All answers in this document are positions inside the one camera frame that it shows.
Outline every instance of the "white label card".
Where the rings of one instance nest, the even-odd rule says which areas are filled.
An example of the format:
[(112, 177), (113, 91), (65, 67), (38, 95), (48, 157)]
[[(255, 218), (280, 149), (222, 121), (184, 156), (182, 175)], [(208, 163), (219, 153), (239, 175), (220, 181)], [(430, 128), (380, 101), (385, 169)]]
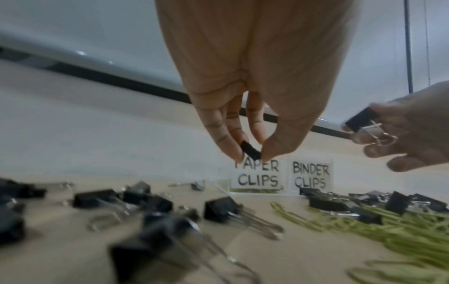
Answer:
[(332, 162), (318, 162), (303, 159), (290, 159), (289, 188), (319, 189), (323, 192), (333, 190)]
[(233, 189), (281, 189), (281, 165), (279, 160), (262, 163), (245, 156), (241, 164), (234, 163), (231, 171)]

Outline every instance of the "beige tabletop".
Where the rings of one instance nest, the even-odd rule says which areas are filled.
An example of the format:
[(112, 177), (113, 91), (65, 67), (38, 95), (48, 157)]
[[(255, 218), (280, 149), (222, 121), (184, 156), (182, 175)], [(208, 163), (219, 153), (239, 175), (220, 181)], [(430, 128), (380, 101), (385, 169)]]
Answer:
[[(39, 179), (21, 178), (38, 182)], [(117, 178), (72, 178), (77, 191), (112, 187), (119, 190), (137, 180)], [(146, 181), (153, 193), (167, 192), (169, 182)], [(68, 190), (51, 189), (44, 200), (27, 201), (24, 217), (27, 238), (17, 244), (0, 247), (1, 284), (112, 284), (114, 270), (108, 255), (108, 245), (130, 237), (141, 230), (141, 220), (117, 225), (100, 233), (90, 232), (87, 221), (103, 209), (82, 211), (63, 206), (70, 198)], [(188, 187), (170, 189), (176, 206), (197, 208), (202, 214), (204, 202), (225, 196), (213, 183), (204, 192)], [(288, 210), (308, 216), (307, 200), (300, 197), (233, 196), (260, 218), (285, 228), (281, 241), (270, 240), (255, 230), (237, 224), (215, 224), (201, 220), (203, 232), (229, 255), (257, 271), (264, 284), (343, 284), (353, 281), (345, 269), (361, 266), (372, 259), (393, 259), (398, 255), (382, 244), (360, 236), (343, 233), (317, 233), (295, 225), (273, 214), (269, 205), (278, 201)], [(233, 283), (252, 283), (247, 273), (219, 255), (205, 253), (200, 239), (190, 234), (184, 240), (201, 257), (224, 273)], [(192, 265), (177, 248), (167, 251), (161, 260), (141, 269), (133, 283), (197, 284), (221, 283), (206, 268)]]

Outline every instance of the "label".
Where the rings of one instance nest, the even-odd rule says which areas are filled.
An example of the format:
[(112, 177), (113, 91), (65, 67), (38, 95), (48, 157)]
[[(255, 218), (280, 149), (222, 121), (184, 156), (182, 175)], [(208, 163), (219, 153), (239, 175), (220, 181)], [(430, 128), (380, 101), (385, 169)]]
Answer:
[(332, 191), (332, 162), (290, 159), (289, 188), (297, 192), (300, 188), (319, 189), (323, 192)]
[(281, 189), (279, 160), (262, 163), (248, 156), (241, 164), (234, 163), (231, 172), (232, 189)]

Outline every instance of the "black strip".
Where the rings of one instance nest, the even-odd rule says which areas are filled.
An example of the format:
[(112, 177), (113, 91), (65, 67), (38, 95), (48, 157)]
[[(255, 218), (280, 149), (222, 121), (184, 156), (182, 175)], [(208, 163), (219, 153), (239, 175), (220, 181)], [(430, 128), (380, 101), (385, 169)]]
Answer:
[[(106, 74), (106, 73), (102, 73), (102, 72), (98, 72), (98, 71), (93, 71), (93, 70), (89, 70), (89, 69), (86, 69), (83, 67), (77, 67), (77, 66), (73, 66), (70, 64), (66, 64), (66, 63), (58, 62), (58, 63), (46, 68), (46, 70), (69, 75), (69, 76), (74, 76), (74, 77), (78, 77), (78, 78), (82, 78), (82, 79), (86, 79), (86, 80), (91, 80), (91, 81), (95, 81), (95, 82), (99, 82), (99, 83), (103, 83), (103, 84), (107, 84), (107, 85), (111, 85), (111, 86), (115, 86), (115, 87), (120, 87), (120, 88), (132, 90), (132, 91), (136, 91), (136, 92), (155, 95), (155, 96), (162, 97), (162, 98), (169, 99), (169, 100), (185, 102), (185, 103), (189, 103), (189, 104), (192, 103), (186, 93), (173, 91), (170, 89), (166, 89), (166, 88), (158, 87), (155, 85), (150, 85), (150, 84), (146, 84), (146, 83), (142, 83), (142, 82), (138, 82), (138, 81), (134, 81), (134, 80), (130, 80), (130, 79), (126, 79), (126, 78), (122, 78), (122, 77), (118, 77), (118, 76), (114, 76), (114, 75), (110, 75), (110, 74)], [(240, 115), (245, 117), (246, 109), (241, 108)], [(277, 123), (277, 116), (274, 116), (271, 114), (264, 114), (263, 120), (272, 122), (272, 123)], [(314, 125), (314, 126), (312, 126), (311, 131), (320, 133), (320, 134), (329, 135), (329, 136), (349, 139), (348, 133), (344, 133), (344, 132), (333, 130), (333, 129), (328, 129), (326, 127)]]
[(413, 93), (413, 69), (412, 69), (412, 42), (410, 30), (410, 1), (404, 0), (404, 19), (406, 28), (406, 57), (407, 57), (407, 81), (408, 93)]

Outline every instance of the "sign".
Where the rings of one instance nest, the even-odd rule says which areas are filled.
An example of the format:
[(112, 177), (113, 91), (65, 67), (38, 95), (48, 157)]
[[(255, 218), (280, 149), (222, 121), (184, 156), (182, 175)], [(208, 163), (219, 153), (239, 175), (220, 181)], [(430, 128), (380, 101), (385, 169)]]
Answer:
[(290, 190), (299, 192), (300, 188), (311, 188), (328, 192), (333, 189), (332, 162), (291, 158), (288, 176)]
[(279, 160), (262, 163), (245, 155), (241, 164), (233, 163), (232, 189), (281, 189), (281, 165)]

